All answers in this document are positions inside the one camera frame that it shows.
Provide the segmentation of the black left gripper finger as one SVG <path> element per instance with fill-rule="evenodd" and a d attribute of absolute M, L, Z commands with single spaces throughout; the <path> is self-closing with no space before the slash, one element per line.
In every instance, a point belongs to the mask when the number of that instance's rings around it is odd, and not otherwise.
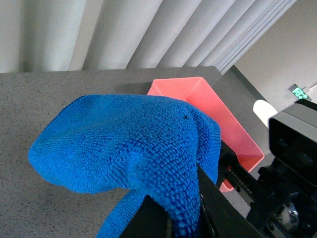
<path fill-rule="evenodd" d="M 170 238 L 171 218 L 150 196 L 130 220 L 120 238 Z"/>

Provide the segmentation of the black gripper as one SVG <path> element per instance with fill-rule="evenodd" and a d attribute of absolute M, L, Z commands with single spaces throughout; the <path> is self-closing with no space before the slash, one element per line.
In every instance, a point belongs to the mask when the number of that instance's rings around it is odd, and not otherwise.
<path fill-rule="evenodd" d="M 235 152 L 221 142 L 219 182 L 228 183 L 249 205 L 246 219 L 198 166 L 202 238 L 315 238 L 317 187 L 275 158 L 255 179 Z"/>

